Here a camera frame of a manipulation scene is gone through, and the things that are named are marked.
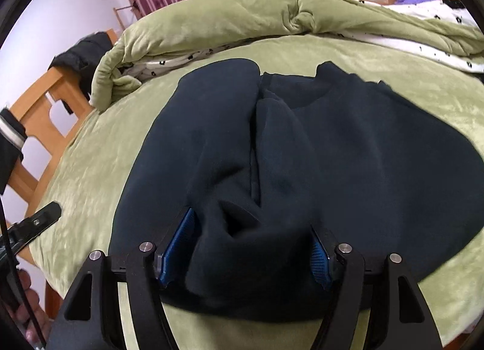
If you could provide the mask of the green plush bed sheet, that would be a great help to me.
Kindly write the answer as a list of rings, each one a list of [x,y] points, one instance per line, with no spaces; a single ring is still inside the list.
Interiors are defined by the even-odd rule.
[[[128,174],[179,79],[198,67],[236,57],[258,63],[261,72],[301,76],[314,76],[317,65],[330,61],[363,80],[384,81],[459,130],[483,158],[483,83],[476,77],[399,50],[331,35],[282,36],[226,49],[149,80],[103,113],[94,110],[64,150],[38,205],[57,201],[63,217],[33,242],[32,251],[34,262],[62,297],[88,253],[107,252]],[[483,312],[483,230],[419,285],[446,345]],[[309,349],[309,335],[317,330],[317,321],[277,328],[174,306],[165,310],[181,349]]]

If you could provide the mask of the striped black white garment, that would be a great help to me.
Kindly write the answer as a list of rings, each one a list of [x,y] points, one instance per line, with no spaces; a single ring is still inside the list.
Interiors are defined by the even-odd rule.
[[[0,127],[0,194],[3,194],[16,162],[23,159],[27,135],[22,123],[6,107],[1,110]]]

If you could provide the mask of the wooden bed frame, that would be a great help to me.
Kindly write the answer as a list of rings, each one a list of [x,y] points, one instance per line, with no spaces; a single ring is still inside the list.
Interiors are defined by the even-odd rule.
[[[387,38],[371,36],[369,34],[348,33],[295,34],[286,36],[297,35],[331,35],[345,40],[353,40],[399,50],[406,54],[437,62],[443,66],[461,71],[464,74],[466,74],[466,71],[469,69],[469,62],[452,61],[449,57],[438,54],[435,49],[428,48],[426,45],[412,44],[409,41],[389,40]],[[206,58],[212,54],[218,54],[221,51],[225,51],[226,49],[247,45],[254,41],[277,37],[282,36],[269,36],[255,40],[245,40],[242,43],[230,44],[222,48],[214,48],[201,53],[190,54],[187,63],[176,60],[174,66],[169,66],[169,59],[167,57],[159,57],[154,61],[137,64],[132,70],[135,77],[140,82],[140,88],[141,85],[149,80],[158,78],[176,68],[183,67],[193,60]],[[31,85],[11,107],[11,112],[25,127],[27,135],[36,138],[51,154],[51,160],[40,177],[33,176],[27,171],[23,163],[18,163],[14,167],[12,176],[8,182],[9,186],[27,202],[29,211],[39,209],[38,205],[44,197],[47,187],[56,172],[64,150],[70,142],[73,141],[75,135],[80,131],[81,126],[87,120],[88,116],[94,110],[97,110],[81,93],[79,81],[80,78],[75,72],[64,67],[53,67]],[[36,264],[34,262],[32,251],[33,244],[30,245],[28,252],[33,263]]]

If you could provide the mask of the green folded quilt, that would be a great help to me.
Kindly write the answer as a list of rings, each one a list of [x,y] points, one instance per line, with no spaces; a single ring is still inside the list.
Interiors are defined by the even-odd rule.
[[[90,104],[105,111],[140,86],[133,67],[269,36],[369,34],[426,45],[476,70],[483,34],[476,27],[419,18],[357,0],[186,0],[154,11],[126,29],[93,75]]]

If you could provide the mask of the black remote on quilt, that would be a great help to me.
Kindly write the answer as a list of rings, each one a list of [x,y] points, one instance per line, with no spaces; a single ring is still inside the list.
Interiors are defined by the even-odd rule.
[[[442,0],[451,9],[465,9],[465,5],[460,0]]]

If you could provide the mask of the dark navy sweatshirt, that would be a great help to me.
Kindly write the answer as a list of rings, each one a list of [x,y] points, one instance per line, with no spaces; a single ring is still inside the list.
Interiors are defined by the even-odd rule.
[[[313,231],[372,270],[399,253],[418,280],[483,226],[483,160],[460,132],[384,83],[331,62],[315,76],[248,59],[183,76],[135,159],[112,254],[160,240],[183,208],[195,238],[162,291],[194,312],[267,322],[319,319]]]

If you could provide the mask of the black garment on headboard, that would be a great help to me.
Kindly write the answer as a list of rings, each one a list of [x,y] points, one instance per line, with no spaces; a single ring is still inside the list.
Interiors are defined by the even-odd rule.
[[[113,48],[113,42],[105,31],[85,36],[67,51],[53,58],[49,67],[64,67],[75,72],[79,87],[87,100],[90,100],[91,84],[96,68],[104,54]]]

